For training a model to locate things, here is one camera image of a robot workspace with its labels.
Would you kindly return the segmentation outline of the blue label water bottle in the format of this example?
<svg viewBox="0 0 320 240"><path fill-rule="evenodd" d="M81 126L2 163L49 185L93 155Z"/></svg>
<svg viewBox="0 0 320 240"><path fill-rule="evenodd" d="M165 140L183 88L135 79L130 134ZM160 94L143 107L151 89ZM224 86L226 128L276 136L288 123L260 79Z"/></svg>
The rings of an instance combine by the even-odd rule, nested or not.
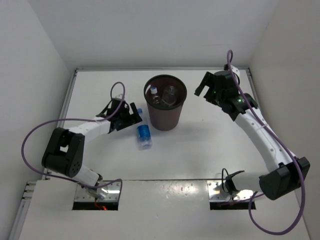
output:
<svg viewBox="0 0 320 240"><path fill-rule="evenodd" d="M140 150L150 149L152 147L152 138L148 125L148 120L141 108L138 108L137 112L140 118L142 119L142 121L139 122L137 127L138 147Z"/></svg>

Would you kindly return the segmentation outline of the clear plastic bottle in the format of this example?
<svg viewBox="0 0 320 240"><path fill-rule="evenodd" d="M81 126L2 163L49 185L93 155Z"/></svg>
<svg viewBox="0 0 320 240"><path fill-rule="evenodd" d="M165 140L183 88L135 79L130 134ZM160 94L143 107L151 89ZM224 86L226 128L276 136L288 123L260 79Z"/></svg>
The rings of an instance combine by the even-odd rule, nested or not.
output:
<svg viewBox="0 0 320 240"><path fill-rule="evenodd" d="M156 87L153 86L150 88L150 96L151 96L151 102L154 105L159 105L161 103L161 97Z"/></svg>

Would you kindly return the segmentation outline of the clear bottle white label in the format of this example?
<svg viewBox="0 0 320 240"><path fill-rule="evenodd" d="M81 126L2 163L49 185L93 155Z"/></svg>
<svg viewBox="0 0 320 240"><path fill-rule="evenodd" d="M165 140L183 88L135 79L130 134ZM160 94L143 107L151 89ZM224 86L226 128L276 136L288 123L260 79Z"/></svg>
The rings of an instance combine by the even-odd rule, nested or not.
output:
<svg viewBox="0 0 320 240"><path fill-rule="evenodd" d="M165 108L169 108L176 103L177 97L178 97L178 89L173 85L168 85L165 87L163 91L161 104Z"/></svg>

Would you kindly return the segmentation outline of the small orange juice bottle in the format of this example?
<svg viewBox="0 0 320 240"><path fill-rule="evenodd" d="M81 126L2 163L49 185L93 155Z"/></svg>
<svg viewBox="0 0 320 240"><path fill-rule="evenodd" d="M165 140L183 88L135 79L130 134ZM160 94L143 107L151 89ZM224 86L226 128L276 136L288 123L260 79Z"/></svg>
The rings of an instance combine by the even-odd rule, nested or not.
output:
<svg viewBox="0 0 320 240"><path fill-rule="evenodd" d="M122 121L120 119L110 121L109 132L119 131L122 127Z"/></svg>

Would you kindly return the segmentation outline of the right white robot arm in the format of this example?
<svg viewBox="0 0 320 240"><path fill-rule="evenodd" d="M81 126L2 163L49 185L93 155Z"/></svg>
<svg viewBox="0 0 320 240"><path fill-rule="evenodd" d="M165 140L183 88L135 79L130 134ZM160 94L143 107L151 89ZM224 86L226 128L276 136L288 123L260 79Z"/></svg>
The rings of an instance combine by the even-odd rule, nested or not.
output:
<svg viewBox="0 0 320 240"><path fill-rule="evenodd" d="M225 191L233 194L242 190L263 193L268 199L276 200L301 187L298 169L306 177L310 162L298 158L269 134L267 122L263 119L257 102L250 94L241 95L228 70L216 73L206 72L195 90L199 96L204 87L208 87L204 98L216 105L247 134L262 156L267 168L266 173L234 172L225 178Z"/></svg>

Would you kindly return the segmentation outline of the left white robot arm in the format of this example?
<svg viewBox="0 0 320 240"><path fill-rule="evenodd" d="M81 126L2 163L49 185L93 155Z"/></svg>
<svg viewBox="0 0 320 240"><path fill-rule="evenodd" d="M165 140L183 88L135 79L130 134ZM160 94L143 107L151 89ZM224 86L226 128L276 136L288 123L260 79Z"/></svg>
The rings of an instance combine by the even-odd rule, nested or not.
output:
<svg viewBox="0 0 320 240"><path fill-rule="evenodd" d="M113 98L93 119L70 128L53 130L41 164L89 189L96 189L102 176L83 164L85 144L142 122L135 103Z"/></svg>

